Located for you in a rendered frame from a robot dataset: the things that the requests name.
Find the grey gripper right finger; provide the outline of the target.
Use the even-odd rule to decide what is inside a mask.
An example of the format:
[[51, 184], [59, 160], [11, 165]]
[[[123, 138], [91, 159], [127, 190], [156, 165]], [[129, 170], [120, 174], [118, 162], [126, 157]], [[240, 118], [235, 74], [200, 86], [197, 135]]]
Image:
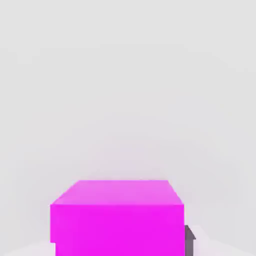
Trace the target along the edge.
[[184, 226], [185, 256], [217, 256], [210, 237], [200, 226]]

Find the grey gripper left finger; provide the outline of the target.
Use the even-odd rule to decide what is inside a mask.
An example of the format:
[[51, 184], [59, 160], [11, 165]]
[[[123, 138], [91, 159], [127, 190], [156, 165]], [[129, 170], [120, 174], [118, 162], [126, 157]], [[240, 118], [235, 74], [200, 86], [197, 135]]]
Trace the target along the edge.
[[55, 246], [47, 241], [40, 241], [26, 246], [21, 256], [55, 256]]

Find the small magenta cube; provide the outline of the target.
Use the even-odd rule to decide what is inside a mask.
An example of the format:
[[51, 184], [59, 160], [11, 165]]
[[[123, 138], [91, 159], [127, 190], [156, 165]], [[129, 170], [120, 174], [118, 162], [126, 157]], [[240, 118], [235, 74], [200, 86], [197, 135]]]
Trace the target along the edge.
[[55, 256], [185, 256], [184, 204], [166, 180], [80, 180], [50, 205]]

